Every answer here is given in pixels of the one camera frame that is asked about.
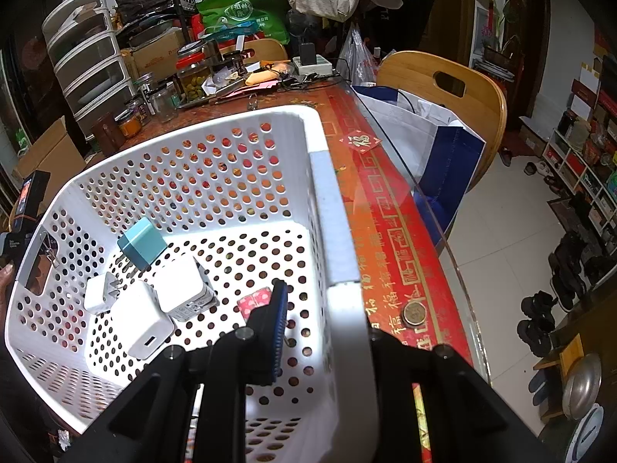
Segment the white plug charger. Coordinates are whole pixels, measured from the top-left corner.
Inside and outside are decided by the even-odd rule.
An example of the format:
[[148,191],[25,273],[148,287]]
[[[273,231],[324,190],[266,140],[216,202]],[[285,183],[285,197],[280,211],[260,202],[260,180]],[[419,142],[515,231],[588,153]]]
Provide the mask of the white plug charger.
[[119,295],[118,284],[119,281],[110,272],[90,278],[86,284],[85,311],[89,314],[110,311]]

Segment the white usb c charger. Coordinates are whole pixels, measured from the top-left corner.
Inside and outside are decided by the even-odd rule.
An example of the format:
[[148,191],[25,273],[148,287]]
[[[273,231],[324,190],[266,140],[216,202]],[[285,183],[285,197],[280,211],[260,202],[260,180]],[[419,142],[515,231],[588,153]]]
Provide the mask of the white usb c charger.
[[136,281],[121,293],[111,308],[113,328],[130,357],[147,360],[175,330],[175,324],[159,306],[156,292]]

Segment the red patterned table cover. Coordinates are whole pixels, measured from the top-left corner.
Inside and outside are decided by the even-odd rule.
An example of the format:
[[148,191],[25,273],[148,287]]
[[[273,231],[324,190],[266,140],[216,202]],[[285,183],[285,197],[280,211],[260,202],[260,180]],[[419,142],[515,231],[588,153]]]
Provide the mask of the red patterned table cover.
[[[411,195],[395,168],[379,124],[344,86],[320,86],[307,93],[282,93],[260,101],[263,109],[308,106],[319,114],[347,215],[352,253],[361,275],[369,330],[379,329],[401,343],[424,350],[445,344],[470,358],[454,296]],[[292,229],[295,186],[274,156],[273,124],[262,121],[228,138],[142,156],[87,187],[103,229],[119,233],[147,213],[174,236],[167,258],[189,252],[206,265],[223,294],[219,309],[195,318],[175,332],[188,346],[213,340],[238,321],[236,301],[249,289],[278,277],[288,283],[288,343],[285,364],[269,393],[249,388],[252,407],[268,410],[247,429],[252,462],[310,460],[327,420],[317,412],[318,332],[310,328],[317,295],[307,276],[317,252],[307,236]],[[426,307],[422,327],[406,327],[401,310],[411,300]],[[423,461],[433,462],[423,400],[417,402]]]

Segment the green shopping bag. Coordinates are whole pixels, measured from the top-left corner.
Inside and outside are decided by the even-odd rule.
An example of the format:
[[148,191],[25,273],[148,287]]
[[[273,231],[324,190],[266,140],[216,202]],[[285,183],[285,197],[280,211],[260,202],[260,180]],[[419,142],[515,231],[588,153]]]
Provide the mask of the green shopping bag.
[[290,41],[285,17],[287,0],[201,0],[196,4],[207,34],[222,29],[258,26],[268,39],[282,45]]

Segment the brown cardboard box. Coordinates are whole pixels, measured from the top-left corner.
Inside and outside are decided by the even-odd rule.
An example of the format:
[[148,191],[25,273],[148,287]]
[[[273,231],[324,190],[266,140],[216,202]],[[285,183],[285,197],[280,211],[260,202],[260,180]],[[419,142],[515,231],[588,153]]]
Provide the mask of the brown cardboard box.
[[86,162],[68,135],[65,117],[62,116],[29,146],[18,159],[12,175],[23,180],[33,171],[47,171],[50,174],[47,189],[57,190],[82,172],[85,166]]

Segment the white and blue paper bag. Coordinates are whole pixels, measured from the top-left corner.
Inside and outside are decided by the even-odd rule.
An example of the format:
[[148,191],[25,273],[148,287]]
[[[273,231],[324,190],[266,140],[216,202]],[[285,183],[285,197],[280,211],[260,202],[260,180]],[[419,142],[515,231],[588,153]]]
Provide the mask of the white and blue paper bag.
[[355,86],[354,93],[379,124],[378,137],[410,184],[419,216],[439,246],[472,185],[485,140],[453,111],[411,92]]

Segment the white shoe shelf unit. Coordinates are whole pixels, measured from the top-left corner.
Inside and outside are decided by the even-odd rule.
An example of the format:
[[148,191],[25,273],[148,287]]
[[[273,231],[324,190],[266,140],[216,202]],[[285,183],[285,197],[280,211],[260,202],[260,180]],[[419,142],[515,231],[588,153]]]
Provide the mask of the white shoe shelf unit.
[[545,146],[543,158],[571,193],[581,191],[586,195],[591,205],[590,221],[598,233],[609,227],[616,228],[615,191],[608,188],[607,181],[601,181],[565,136],[554,131]]

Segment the white perforated plastic basket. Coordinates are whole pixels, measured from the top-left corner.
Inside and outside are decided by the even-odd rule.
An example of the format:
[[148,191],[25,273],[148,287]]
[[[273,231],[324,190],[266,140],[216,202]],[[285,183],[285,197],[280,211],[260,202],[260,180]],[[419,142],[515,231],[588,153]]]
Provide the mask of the white perforated plastic basket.
[[10,296],[7,350],[64,425],[85,432],[136,379],[140,313],[87,313],[89,279],[178,286],[200,264],[216,305],[176,322],[165,345],[216,343],[244,319],[238,301],[288,285],[277,379],[247,395],[251,462],[367,462],[376,405],[361,275],[318,113],[280,106],[148,140],[70,180],[48,206]]

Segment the large white cube charger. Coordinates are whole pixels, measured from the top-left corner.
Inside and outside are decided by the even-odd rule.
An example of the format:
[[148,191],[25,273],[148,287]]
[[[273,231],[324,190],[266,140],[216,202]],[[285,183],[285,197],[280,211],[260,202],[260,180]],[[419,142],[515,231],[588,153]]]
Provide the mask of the large white cube charger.
[[190,255],[157,268],[154,289],[161,310],[178,322],[187,322],[216,305],[216,292],[205,270]]

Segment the red patterned white charger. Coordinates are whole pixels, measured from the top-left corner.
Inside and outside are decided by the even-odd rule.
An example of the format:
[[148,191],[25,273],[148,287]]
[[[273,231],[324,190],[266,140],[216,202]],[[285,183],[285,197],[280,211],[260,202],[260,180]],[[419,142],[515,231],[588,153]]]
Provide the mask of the red patterned white charger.
[[270,303],[270,299],[271,290],[267,287],[263,287],[262,289],[258,289],[257,291],[239,299],[238,302],[236,302],[236,306],[238,307],[238,310],[244,320],[248,321],[252,311],[256,308],[268,305]]

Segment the black power adapter with cable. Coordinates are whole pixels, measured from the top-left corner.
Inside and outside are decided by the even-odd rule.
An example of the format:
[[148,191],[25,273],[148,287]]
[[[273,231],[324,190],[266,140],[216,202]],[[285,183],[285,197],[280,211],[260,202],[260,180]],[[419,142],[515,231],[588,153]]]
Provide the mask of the black power adapter with cable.
[[15,269],[25,255],[39,222],[39,207],[44,201],[50,179],[48,171],[33,171],[24,181],[15,208],[9,221],[9,231],[1,233],[1,267],[13,264]]

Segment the teal square charger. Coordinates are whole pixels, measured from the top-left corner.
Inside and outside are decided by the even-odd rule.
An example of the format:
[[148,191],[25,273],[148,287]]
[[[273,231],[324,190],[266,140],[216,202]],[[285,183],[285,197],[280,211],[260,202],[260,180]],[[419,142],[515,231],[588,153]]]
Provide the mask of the teal square charger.
[[140,272],[147,271],[167,249],[167,243],[148,218],[140,218],[118,238],[122,255]]

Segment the gold coin on table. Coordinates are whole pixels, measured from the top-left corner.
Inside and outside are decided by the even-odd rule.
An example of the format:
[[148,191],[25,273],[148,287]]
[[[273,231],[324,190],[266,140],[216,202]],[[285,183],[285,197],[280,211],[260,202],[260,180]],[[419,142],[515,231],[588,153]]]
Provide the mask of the gold coin on table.
[[423,302],[411,300],[401,310],[401,321],[408,328],[422,327],[426,324],[427,314]]

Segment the orange lidded small jar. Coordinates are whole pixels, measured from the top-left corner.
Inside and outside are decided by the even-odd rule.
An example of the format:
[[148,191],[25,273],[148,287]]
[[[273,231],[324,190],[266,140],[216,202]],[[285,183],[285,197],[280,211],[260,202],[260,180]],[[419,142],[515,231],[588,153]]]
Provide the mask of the orange lidded small jar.
[[119,115],[116,123],[125,139],[135,137],[142,129],[140,116],[134,113]]

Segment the white stacked drawer unit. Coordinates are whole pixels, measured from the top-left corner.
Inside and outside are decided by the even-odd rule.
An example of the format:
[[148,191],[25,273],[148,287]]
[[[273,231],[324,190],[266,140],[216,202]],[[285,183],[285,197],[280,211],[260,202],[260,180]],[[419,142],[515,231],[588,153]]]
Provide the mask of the white stacked drawer unit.
[[42,33],[63,96],[88,140],[107,114],[116,116],[136,89],[120,53],[106,0],[62,0]]

